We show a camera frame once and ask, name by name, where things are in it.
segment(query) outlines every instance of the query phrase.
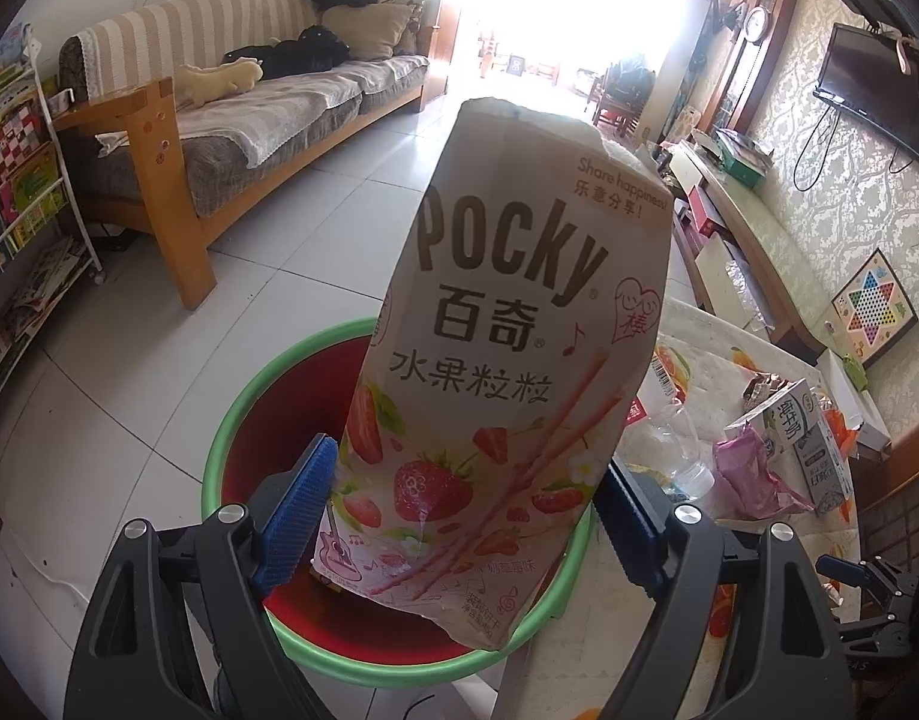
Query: sofa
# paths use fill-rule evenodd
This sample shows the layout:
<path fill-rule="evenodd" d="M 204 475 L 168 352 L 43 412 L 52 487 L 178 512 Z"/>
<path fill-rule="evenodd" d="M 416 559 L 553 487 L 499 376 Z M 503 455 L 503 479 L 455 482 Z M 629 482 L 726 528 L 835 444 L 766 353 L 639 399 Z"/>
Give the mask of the sofa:
<path fill-rule="evenodd" d="M 214 67 L 246 45 L 295 39 L 310 0 L 169 0 L 74 35 L 59 57 L 75 104 L 55 120 L 84 220 L 156 237 L 183 305 L 216 286 L 206 247 L 279 184 L 386 114 L 420 110 L 437 28 L 415 55 L 261 81 L 176 110 L 173 70 Z"/>

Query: snack bag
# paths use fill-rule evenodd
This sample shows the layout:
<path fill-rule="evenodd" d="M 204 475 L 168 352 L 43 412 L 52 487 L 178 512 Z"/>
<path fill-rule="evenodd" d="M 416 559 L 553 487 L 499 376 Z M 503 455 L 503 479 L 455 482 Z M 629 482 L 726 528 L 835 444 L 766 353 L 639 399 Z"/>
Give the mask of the snack bag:
<path fill-rule="evenodd" d="M 501 649 L 650 358 L 672 199 L 596 129 L 463 105 L 392 276 L 314 569 Z"/>

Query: wall-mounted tv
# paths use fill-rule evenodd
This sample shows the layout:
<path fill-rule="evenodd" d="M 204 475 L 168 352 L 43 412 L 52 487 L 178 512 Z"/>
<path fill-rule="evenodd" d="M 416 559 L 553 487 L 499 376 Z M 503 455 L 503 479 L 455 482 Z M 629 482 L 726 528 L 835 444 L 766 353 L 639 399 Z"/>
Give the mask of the wall-mounted tv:
<path fill-rule="evenodd" d="M 906 53 L 908 76 L 893 38 L 835 23 L 813 94 L 919 160 L 919 52 Z"/>

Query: stuffed toy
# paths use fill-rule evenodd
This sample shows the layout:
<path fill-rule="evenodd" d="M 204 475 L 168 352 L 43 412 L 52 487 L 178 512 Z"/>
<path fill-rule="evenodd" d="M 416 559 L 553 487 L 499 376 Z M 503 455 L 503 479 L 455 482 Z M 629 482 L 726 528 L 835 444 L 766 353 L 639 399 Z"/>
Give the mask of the stuffed toy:
<path fill-rule="evenodd" d="M 194 108 L 202 108 L 228 95 L 248 92 L 262 77 L 260 63 L 247 57 L 218 68 L 180 65 L 173 74 L 176 98 L 180 103 L 191 103 Z"/>

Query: beige pillow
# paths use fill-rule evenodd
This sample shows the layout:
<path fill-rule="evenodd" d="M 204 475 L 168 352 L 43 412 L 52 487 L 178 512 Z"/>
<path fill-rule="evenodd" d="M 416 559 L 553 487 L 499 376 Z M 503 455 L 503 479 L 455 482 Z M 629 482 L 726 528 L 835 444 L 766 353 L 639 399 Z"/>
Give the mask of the beige pillow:
<path fill-rule="evenodd" d="M 323 13 L 323 26 L 349 46 L 353 59 L 389 59 L 411 15 L 411 5 L 337 5 Z"/>
<path fill-rule="evenodd" d="M 403 37 L 394 47 L 394 56 L 408 55 L 408 53 L 418 53 L 416 43 L 419 38 L 419 28 L 423 23 L 423 9 L 426 7 L 426 0 L 382 0 L 390 5 L 409 5 L 413 9 L 413 15 L 403 30 Z"/>

